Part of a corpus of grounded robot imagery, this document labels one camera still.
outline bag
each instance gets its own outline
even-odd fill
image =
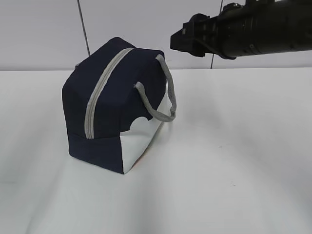
[[[69,154],[121,174],[144,153],[160,124],[176,117],[163,52],[138,49],[121,38],[75,68],[62,99]]]

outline tabletop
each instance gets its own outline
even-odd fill
[[[176,119],[125,175],[69,156],[70,73],[0,72],[0,233],[312,232],[312,68],[172,70]]]

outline zipper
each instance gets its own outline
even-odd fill
[[[84,118],[84,131],[87,139],[94,139],[94,112],[96,110],[96,105],[98,98],[103,91],[110,75],[120,61],[134,48],[126,48],[121,50],[107,65],[104,69],[101,77],[99,78],[87,105],[86,115]]]

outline white wall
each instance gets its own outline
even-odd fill
[[[245,0],[224,0],[245,3]],[[80,0],[91,52],[120,36],[137,47],[160,49],[172,69],[210,68],[170,49],[170,36],[193,14],[216,16],[221,0]],[[87,57],[77,0],[2,0],[0,70],[71,70]],[[311,67],[312,52],[237,58],[214,57],[213,68]]]
[[[165,52],[170,68],[210,68],[212,55],[196,58],[170,49],[170,36],[192,15],[217,15],[220,0],[80,0],[91,52],[114,36]]]
[[[75,0],[1,0],[0,70],[65,70],[88,56]]]

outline handle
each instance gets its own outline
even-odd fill
[[[146,110],[151,114],[151,116],[153,116],[155,119],[158,119],[161,122],[172,122],[176,117],[176,95],[174,81],[172,79],[172,76],[170,74],[169,68],[167,67],[164,57],[162,55],[157,55],[156,59],[159,61],[159,64],[167,78],[168,97],[171,102],[170,116],[153,109],[153,107],[150,104],[150,101],[146,96],[144,85],[141,82],[138,81],[135,84],[135,88],[138,90],[138,93],[142,98],[144,106]]]

